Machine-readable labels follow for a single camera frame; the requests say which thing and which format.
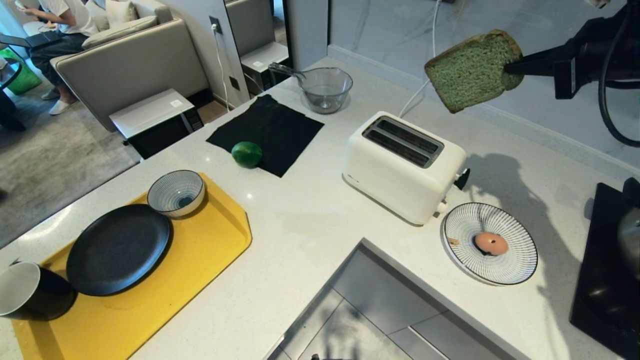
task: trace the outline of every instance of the striped bowl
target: striped bowl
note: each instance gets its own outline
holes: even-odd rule
[[[147,193],[147,204],[162,215],[177,218],[194,211],[204,200],[202,178],[191,170],[177,170],[158,179]]]

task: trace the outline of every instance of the slice of bread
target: slice of bread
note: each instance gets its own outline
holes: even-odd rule
[[[507,74],[504,66],[521,58],[515,40],[503,30],[493,30],[429,60],[424,71],[447,109],[457,113],[516,88],[524,75]]]

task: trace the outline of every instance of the stove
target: stove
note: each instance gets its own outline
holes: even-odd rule
[[[640,283],[618,247],[618,224],[631,209],[621,192],[598,184],[569,321],[619,356],[639,359]]]

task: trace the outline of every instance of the side table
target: side table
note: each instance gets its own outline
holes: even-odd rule
[[[7,64],[0,70],[0,125],[9,130],[25,131],[24,125],[13,115],[15,104],[3,91],[18,77],[22,71],[22,64],[16,59],[5,60]]]

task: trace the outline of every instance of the yellow tray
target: yellow tray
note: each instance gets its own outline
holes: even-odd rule
[[[79,294],[50,322],[13,320],[25,360],[126,359],[251,244],[244,209],[206,175],[197,211],[172,220],[173,240],[158,267],[135,287],[109,297]],[[143,194],[131,204],[145,204]],[[67,245],[42,265],[65,276]]]

